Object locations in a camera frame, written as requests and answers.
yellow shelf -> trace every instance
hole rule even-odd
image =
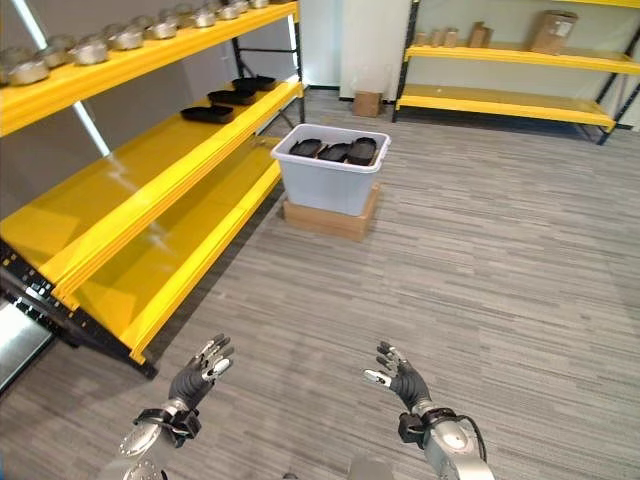
[[[2,238],[75,309],[82,282],[302,94],[282,83],[224,126],[174,115],[7,217]]]
[[[522,45],[509,43],[492,44],[491,48],[469,48],[464,46],[455,48],[418,47],[414,45],[407,49],[406,59],[410,57],[456,58],[461,60],[525,63],[640,75],[640,63],[635,62],[624,53],[565,48],[561,55],[547,55],[544,53],[523,51],[522,48]]]
[[[134,360],[278,182],[278,141],[249,139],[75,292]]]
[[[109,52],[110,60],[99,65],[65,65],[34,85],[3,88],[0,135],[8,135],[79,100],[289,15],[297,21],[298,2],[250,10],[236,20],[219,20],[211,28],[179,30],[171,40],[145,40],[143,48]]]
[[[611,129],[615,125],[615,122],[592,100],[479,88],[407,85],[396,104],[396,108],[400,107],[440,108],[543,118],[599,125],[606,129]]]
[[[555,1],[568,2],[568,3],[593,3],[595,5],[606,5],[608,7],[640,8],[640,0],[555,0]]]

black metal upright post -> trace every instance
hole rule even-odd
[[[633,38],[629,42],[627,49],[624,51],[625,55],[629,57],[633,57],[638,40],[640,40],[640,26],[638,26],[636,33],[633,35]],[[607,95],[607,93],[611,89],[611,86],[613,85],[613,82],[616,80],[616,78],[618,78],[618,75],[619,75],[618,73],[612,73],[611,75],[609,75],[609,78],[607,78],[607,81],[605,82],[604,86],[602,87],[602,89],[600,90],[600,93],[596,98],[596,103],[602,103],[602,100],[604,100],[604,97]],[[638,82],[638,85],[636,85],[636,88],[633,90],[633,92],[631,92],[629,97],[627,97],[627,99],[625,100],[624,104],[622,105],[622,108],[614,116],[613,120],[615,122],[615,125],[611,130],[602,134],[602,136],[597,142],[598,145],[604,145],[605,142],[609,139],[613,131],[618,127],[618,123],[620,122],[620,120],[622,120],[622,117],[624,116],[624,114],[627,113],[627,110],[629,110],[629,107],[633,105],[633,102],[635,101],[639,92],[640,92],[640,82]]]
[[[244,78],[244,62],[242,61],[242,54],[240,53],[240,42],[237,38],[231,39],[231,45],[233,45],[233,55],[236,59],[236,67],[238,68],[238,76]]]
[[[393,110],[391,121],[395,123],[398,120],[398,112],[400,104],[398,103],[404,87],[407,83],[407,72],[409,71],[409,59],[407,58],[407,50],[411,47],[413,37],[416,34],[416,21],[418,20],[418,10],[420,8],[420,0],[412,0],[411,12],[409,13],[409,23],[407,24],[407,37],[404,42],[404,50],[402,50],[402,68],[400,69],[400,80],[398,81],[398,92],[396,93],[396,106]]]
[[[294,21],[293,29],[295,31],[295,38],[296,38],[296,61],[297,61],[297,70],[298,70],[298,80],[302,84],[302,88],[304,88],[304,83],[302,80],[302,46],[300,45],[300,22]],[[298,107],[300,109],[300,123],[305,123],[307,120],[307,112],[305,108],[304,94],[302,95],[302,97],[298,99]]]

black object in bin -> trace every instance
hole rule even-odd
[[[320,160],[329,162],[343,163],[347,159],[347,153],[351,149],[350,143],[336,143],[335,145],[327,145],[318,154]]]
[[[321,140],[309,138],[301,142],[296,142],[296,144],[291,147],[291,150],[289,150],[289,153],[291,155],[298,155],[299,157],[315,158],[320,148],[322,148]]]
[[[353,165],[367,166],[373,160],[378,145],[373,138],[360,137],[351,144],[347,161]]]

cardboard box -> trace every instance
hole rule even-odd
[[[444,41],[444,30],[434,30],[431,32],[431,46],[439,47]]]
[[[578,21],[578,15],[562,10],[547,10],[540,15],[530,50],[557,55],[565,46]]]
[[[493,28],[482,27],[483,35],[482,35],[482,48],[489,48],[489,44],[491,43],[491,37],[493,36]]]
[[[458,29],[447,28],[447,32],[444,34],[444,46],[454,48],[458,45]]]
[[[480,48],[484,45],[484,35],[485,35],[484,22],[476,22],[473,24],[471,28],[471,35],[469,35],[469,48]]]
[[[377,117],[382,110],[382,94],[356,92],[353,99],[353,114],[359,117]]]
[[[413,40],[413,44],[418,47],[422,47],[427,43],[427,34],[423,32],[416,33],[416,38]]]
[[[367,204],[364,207],[364,212],[357,217],[328,210],[303,207],[285,200],[284,219],[288,224],[301,230],[361,242],[371,227],[379,196],[380,184],[374,183],[367,199]]]

robotic arm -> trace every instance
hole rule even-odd
[[[400,415],[402,441],[418,444],[442,480],[495,480],[473,419],[433,403],[424,379],[396,347],[381,342],[378,352],[376,360],[393,376],[374,370],[364,376],[398,395],[409,410]]]
[[[146,409],[120,444],[118,457],[98,480],[168,480],[164,472],[173,450],[200,431],[198,404],[233,361],[229,337],[218,335],[175,376],[169,399],[160,408]]]

